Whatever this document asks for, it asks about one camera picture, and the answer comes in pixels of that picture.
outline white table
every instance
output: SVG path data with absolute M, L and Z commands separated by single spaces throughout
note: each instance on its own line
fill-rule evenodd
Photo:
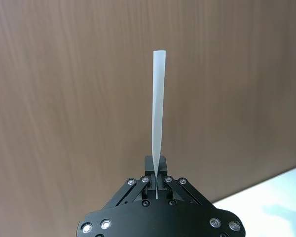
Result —
M 214 205 L 236 214 L 246 237 L 296 237 L 296 168 Z

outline tapered white object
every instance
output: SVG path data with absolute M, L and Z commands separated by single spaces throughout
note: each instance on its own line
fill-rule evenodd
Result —
M 162 117 L 166 51 L 153 52 L 153 90 L 152 90 L 152 160 L 157 177 L 162 141 Z

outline wooden wall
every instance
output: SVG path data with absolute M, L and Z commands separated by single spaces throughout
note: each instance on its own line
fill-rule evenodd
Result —
M 217 200 L 296 166 L 296 0 L 0 0 L 0 237 L 75 236 L 151 154 Z

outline silver screw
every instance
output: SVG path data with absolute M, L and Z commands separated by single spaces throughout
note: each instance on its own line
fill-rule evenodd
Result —
M 209 220 L 209 223 L 211 224 L 212 227 L 214 228 L 219 228 L 221 226 L 221 221 L 217 218 L 212 218 Z
M 170 183 L 170 182 L 172 181 L 172 178 L 168 176 L 168 177 L 165 178 L 165 181 L 166 181 L 167 183 Z
M 127 183 L 128 183 L 129 185 L 133 185 L 133 184 L 135 183 L 135 180 L 133 180 L 133 179 L 129 179 L 129 180 L 127 181 Z
M 92 229 L 92 225 L 90 223 L 86 223 L 81 227 L 82 233 L 89 233 Z
M 238 222 L 235 221 L 230 221 L 229 222 L 229 227 L 233 230 L 233 231 L 239 231 L 240 230 L 240 224 Z
M 147 178 L 147 177 L 143 177 L 143 178 L 142 178 L 142 182 L 143 182 L 143 183 L 146 183 L 146 182 L 148 182 L 148 181 L 149 181 L 149 178 Z
M 101 222 L 101 228 L 103 230 L 108 229 L 111 225 L 112 225 L 112 221 L 110 221 L 109 219 L 105 219 Z
M 179 180 L 179 183 L 180 183 L 180 184 L 186 184 L 186 179 L 180 179 L 180 180 Z

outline wood grain panel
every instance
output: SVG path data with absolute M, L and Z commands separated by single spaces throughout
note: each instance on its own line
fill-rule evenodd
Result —
M 210 200 L 296 166 L 296 0 L 0 0 L 0 237 L 74 236 L 151 154 Z

